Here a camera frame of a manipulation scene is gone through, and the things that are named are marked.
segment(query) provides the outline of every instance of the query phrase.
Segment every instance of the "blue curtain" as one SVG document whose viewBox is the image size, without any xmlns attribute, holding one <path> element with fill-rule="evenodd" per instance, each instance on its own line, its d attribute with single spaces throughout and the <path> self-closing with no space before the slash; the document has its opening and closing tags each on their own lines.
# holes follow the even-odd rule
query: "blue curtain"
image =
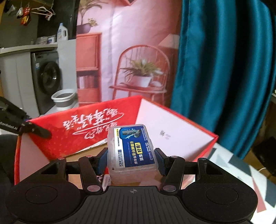
<svg viewBox="0 0 276 224">
<path fill-rule="evenodd" d="M 275 84 L 275 17 L 260 0 L 183 0 L 171 108 L 244 158 Z"/>
</svg>

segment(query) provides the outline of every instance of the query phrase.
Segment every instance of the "potted plant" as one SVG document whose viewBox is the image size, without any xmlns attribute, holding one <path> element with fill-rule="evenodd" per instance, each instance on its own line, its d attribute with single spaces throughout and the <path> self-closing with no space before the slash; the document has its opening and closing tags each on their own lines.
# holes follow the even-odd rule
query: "potted plant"
<svg viewBox="0 0 276 224">
<path fill-rule="evenodd" d="M 160 68 L 146 59 L 131 60 L 131 67 L 122 68 L 128 72 L 125 79 L 126 82 L 139 87 L 148 87 L 154 75 L 163 75 Z"/>
<path fill-rule="evenodd" d="M 102 2 L 100 0 L 80 0 L 79 2 L 79 13 L 81 15 L 81 24 L 77 26 L 77 33 L 82 34 L 82 33 L 88 33 L 91 29 L 91 27 L 97 26 L 97 21 L 93 18 L 88 19 L 88 23 L 83 24 L 83 17 L 85 13 L 93 8 L 93 7 L 98 7 L 102 9 L 101 3 L 106 3 Z"/>
</svg>

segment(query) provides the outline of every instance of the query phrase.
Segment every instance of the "plastic box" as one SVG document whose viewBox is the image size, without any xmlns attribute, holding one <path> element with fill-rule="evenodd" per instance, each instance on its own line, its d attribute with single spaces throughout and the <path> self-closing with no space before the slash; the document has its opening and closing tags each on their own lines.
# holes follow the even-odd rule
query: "plastic box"
<svg viewBox="0 0 276 224">
<path fill-rule="evenodd" d="M 107 166 L 113 184 L 154 179 L 158 163 L 143 124 L 109 128 L 107 145 Z"/>
</svg>

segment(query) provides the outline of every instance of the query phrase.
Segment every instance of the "white bottle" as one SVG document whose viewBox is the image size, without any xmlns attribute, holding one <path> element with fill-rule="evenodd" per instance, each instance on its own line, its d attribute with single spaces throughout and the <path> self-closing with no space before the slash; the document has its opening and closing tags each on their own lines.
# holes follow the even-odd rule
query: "white bottle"
<svg viewBox="0 0 276 224">
<path fill-rule="evenodd" d="M 59 24 L 59 29 L 57 31 L 57 41 L 66 41 L 68 40 L 68 30 L 63 23 Z"/>
</svg>

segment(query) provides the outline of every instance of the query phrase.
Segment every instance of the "product label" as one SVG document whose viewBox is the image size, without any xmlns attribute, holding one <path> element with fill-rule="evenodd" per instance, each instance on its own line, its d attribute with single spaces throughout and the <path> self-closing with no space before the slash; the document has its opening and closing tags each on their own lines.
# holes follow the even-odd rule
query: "product label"
<svg viewBox="0 0 276 224">
<path fill-rule="evenodd" d="M 114 140 L 118 168 L 155 163 L 143 126 L 114 128 Z"/>
</svg>

